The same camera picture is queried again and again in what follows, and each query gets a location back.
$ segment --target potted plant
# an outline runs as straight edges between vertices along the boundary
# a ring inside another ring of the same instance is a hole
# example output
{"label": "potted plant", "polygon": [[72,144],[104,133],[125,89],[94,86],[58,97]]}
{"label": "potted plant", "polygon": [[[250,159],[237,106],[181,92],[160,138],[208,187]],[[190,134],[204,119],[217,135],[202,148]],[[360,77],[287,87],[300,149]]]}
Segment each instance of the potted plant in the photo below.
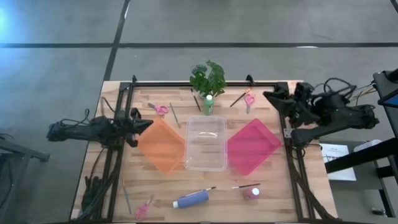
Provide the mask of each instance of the potted plant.
{"label": "potted plant", "polygon": [[200,96],[211,95],[217,97],[225,92],[223,90],[226,87],[224,69],[210,60],[206,64],[211,68],[208,77],[206,77],[207,67],[205,65],[197,65],[192,70],[193,76],[189,78],[189,81],[193,88],[199,92]]}

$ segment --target bottle cap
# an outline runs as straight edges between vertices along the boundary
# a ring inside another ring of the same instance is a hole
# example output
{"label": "bottle cap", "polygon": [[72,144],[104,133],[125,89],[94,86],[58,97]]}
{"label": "bottle cap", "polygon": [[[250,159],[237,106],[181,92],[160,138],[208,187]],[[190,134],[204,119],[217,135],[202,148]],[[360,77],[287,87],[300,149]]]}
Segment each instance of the bottle cap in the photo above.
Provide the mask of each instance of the bottle cap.
{"label": "bottle cap", "polygon": [[260,190],[258,189],[258,188],[253,188],[253,189],[251,189],[251,192],[253,193],[253,195],[255,195],[255,196],[257,196],[257,195],[259,195],[260,194]]}

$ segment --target concrete floor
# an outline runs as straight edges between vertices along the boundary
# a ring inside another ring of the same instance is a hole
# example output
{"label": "concrete floor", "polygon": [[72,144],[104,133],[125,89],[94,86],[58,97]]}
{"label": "concrete floor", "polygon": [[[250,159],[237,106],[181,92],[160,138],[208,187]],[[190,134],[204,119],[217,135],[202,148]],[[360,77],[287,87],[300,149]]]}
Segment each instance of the concrete floor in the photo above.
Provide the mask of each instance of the concrete floor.
{"label": "concrete floor", "polygon": [[[80,119],[85,108],[94,113],[111,45],[89,48],[82,43],[113,43],[123,4],[124,0],[0,1],[0,46],[54,44],[0,48],[0,133],[51,153],[46,164],[30,163],[13,223],[68,219],[87,142],[53,143],[45,135],[54,121]],[[110,80],[130,80],[132,74],[139,80],[186,80],[194,65],[211,59],[224,67],[227,80],[251,74],[257,80],[317,84],[340,77],[363,86],[374,72],[398,67],[398,48],[354,44],[398,42],[397,23],[398,13],[389,0],[131,0],[121,43],[348,44],[317,49],[119,49]],[[80,45],[57,45],[72,43]],[[377,95],[369,95],[359,102],[375,105],[376,100]],[[381,123],[374,129],[342,131],[328,139],[391,138],[383,108],[375,111]],[[398,192],[393,181],[389,187]],[[333,196],[344,220],[396,223],[369,214],[367,209],[381,204],[375,192],[333,189]]]}

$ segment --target screen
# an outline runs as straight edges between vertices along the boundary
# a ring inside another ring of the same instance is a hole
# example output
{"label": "screen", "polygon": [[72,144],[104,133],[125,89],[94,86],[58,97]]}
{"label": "screen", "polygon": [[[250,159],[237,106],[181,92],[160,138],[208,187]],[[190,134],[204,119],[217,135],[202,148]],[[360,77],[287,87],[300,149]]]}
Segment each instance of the screen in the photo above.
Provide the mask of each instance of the screen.
{"label": "screen", "polygon": [[392,105],[398,105],[398,95],[394,95],[384,102]]}

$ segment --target plastic lid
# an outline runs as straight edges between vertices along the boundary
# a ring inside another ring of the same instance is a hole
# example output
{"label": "plastic lid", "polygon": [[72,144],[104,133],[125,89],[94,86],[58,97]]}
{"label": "plastic lid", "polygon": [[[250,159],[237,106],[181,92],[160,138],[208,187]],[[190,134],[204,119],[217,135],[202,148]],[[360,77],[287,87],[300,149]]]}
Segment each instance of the plastic lid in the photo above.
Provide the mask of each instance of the plastic lid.
{"label": "plastic lid", "polygon": [[156,168],[168,174],[182,161],[184,140],[162,119],[155,118],[138,138],[138,149]]}
{"label": "plastic lid", "polygon": [[191,116],[185,136],[185,168],[223,171],[227,166],[226,120],[216,116]]}
{"label": "plastic lid", "polygon": [[257,196],[260,194],[260,190],[258,188],[253,188],[251,189],[251,192],[253,193],[253,195]]}
{"label": "plastic lid", "polygon": [[228,140],[228,162],[237,173],[248,175],[280,145],[280,140],[254,119]]}

